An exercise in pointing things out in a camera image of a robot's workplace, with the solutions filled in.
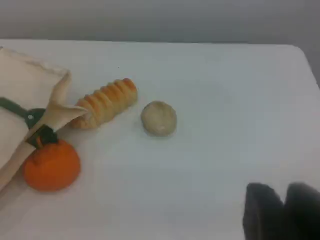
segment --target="spiral bread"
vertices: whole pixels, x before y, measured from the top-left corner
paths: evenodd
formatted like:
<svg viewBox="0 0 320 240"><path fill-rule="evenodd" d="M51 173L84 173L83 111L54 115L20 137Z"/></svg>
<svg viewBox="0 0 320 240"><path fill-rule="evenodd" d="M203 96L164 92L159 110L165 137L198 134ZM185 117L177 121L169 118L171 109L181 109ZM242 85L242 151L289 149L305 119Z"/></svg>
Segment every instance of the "spiral bread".
<svg viewBox="0 0 320 240"><path fill-rule="evenodd" d="M77 129L93 129L110 122L138 100L138 91L129 78L116 80L101 87L91 95L86 95L76 104L89 111L73 120L70 125Z"/></svg>

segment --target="table surface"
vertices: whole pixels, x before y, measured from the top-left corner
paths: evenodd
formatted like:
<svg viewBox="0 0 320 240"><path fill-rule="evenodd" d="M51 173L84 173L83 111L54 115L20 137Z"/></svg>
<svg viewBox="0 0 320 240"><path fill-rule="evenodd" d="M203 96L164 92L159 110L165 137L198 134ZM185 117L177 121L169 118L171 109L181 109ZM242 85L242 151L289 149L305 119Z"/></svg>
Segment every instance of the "table surface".
<svg viewBox="0 0 320 240"><path fill-rule="evenodd" d="M286 45L0 40L66 67L68 102L132 78L139 101L98 130L64 129L82 160L70 188L0 196L2 240L244 239L246 186L319 186L320 91L304 53ZM171 104L178 128L147 135L144 106Z"/></svg>

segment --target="orange fruit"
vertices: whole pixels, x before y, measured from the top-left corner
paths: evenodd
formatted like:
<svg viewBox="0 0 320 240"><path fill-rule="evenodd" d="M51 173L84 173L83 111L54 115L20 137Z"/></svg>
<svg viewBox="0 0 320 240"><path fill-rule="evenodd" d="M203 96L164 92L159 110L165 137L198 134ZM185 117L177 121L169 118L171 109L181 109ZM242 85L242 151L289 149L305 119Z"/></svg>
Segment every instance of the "orange fruit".
<svg viewBox="0 0 320 240"><path fill-rule="evenodd" d="M54 192L70 186L80 171L76 150L61 139L34 151L23 165L26 183L41 192Z"/></svg>

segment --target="beige bag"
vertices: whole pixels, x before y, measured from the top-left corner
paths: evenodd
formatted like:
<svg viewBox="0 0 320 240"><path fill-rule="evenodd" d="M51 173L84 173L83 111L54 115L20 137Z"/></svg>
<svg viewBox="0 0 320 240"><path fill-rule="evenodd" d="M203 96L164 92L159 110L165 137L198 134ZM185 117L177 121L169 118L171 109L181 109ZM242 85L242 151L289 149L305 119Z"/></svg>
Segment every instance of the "beige bag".
<svg viewBox="0 0 320 240"><path fill-rule="evenodd" d="M27 110L46 108L43 117L29 130L23 119L0 107L0 191L36 149L26 143L29 137L43 125L56 132L87 112L78 106L64 106L70 83L67 69L0 49L0 97Z"/></svg>

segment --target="round bread ball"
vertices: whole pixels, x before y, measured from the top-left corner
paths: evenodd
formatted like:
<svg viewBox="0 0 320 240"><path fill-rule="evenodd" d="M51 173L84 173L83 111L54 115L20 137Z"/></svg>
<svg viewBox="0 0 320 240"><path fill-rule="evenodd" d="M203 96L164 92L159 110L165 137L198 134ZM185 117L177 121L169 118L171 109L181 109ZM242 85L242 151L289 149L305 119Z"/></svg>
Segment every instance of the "round bread ball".
<svg viewBox="0 0 320 240"><path fill-rule="evenodd" d="M141 113L143 127L155 136L168 136L177 128L176 111L162 101L149 103Z"/></svg>

